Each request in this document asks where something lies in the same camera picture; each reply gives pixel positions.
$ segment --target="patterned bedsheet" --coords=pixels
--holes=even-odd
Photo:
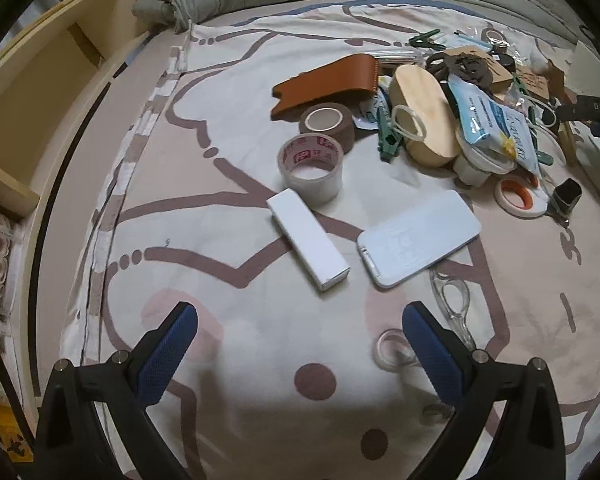
[[[438,264],[471,292],[468,327],[479,348],[506,362],[549,364],[557,389],[568,478],[600,449],[600,196],[557,145],[540,148],[584,193],[568,229],[525,221],[493,199],[493,183],[459,189],[447,170],[404,154],[379,160],[377,139],[346,155],[344,186],[317,211],[351,266],[317,292],[271,221],[282,190],[275,162],[296,123],[272,122],[275,84],[355,52],[407,44],[416,31],[495,27],[520,55],[569,53],[455,10],[337,5],[237,27],[195,25],[131,127],[86,234],[63,334],[74,363],[106,360],[155,328],[179,300],[200,326],[162,401],[149,413],[197,479],[406,478],[442,430],[422,423],[435,396],[419,367],[381,370],[372,346],[421,300],[443,324],[427,272],[388,291],[357,254],[362,230],[456,189],[480,236]],[[578,144],[592,143],[581,129]],[[462,478],[477,471],[502,407],[496,405]],[[136,475],[109,422],[128,475]]]

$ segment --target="white phone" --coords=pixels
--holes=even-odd
[[[479,233],[480,222],[450,189],[361,233],[358,251],[374,281],[390,288]]]

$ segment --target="clear packing tape roll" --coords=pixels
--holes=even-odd
[[[287,187],[309,206],[334,198],[342,188],[344,152],[337,140],[320,133],[302,134],[278,152],[278,169]]]

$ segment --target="leather piece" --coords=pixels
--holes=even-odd
[[[378,62],[369,54],[353,54],[309,72],[303,72],[273,87],[280,99],[271,119],[302,105],[323,101],[353,104],[371,98],[378,89]]]
[[[493,76],[493,83],[490,85],[492,92],[506,92],[511,85],[513,76],[506,68],[498,63],[493,57],[481,50],[477,46],[459,46],[457,48],[450,48],[445,50],[446,54],[450,56],[458,56],[459,54],[472,54],[473,56],[483,58],[489,67],[491,75]]]
[[[445,52],[438,52],[429,56],[426,70],[439,83],[446,82],[449,74],[455,74],[463,81],[472,83],[487,93],[490,92],[489,86],[493,83],[493,75],[487,62],[472,54],[450,56]]]

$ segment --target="tape roll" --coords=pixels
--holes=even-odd
[[[309,206],[335,197],[342,187],[344,153],[337,140],[325,134],[294,137],[278,152],[278,169],[287,187]]]
[[[515,193],[522,200],[522,206],[514,204],[505,195],[506,192]],[[508,175],[501,178],[496,184],[494,196],[498,205],[507,213],[518,218],[538,218],[546,213],[548,196],[542,187],[533,187],[523,178]]]
[[[300,116],[300,133],[319,133],[337,140],[344,153],[353,148],[356,130],[353,115],[344,105],[338,103],[320,103],[314,105]]]

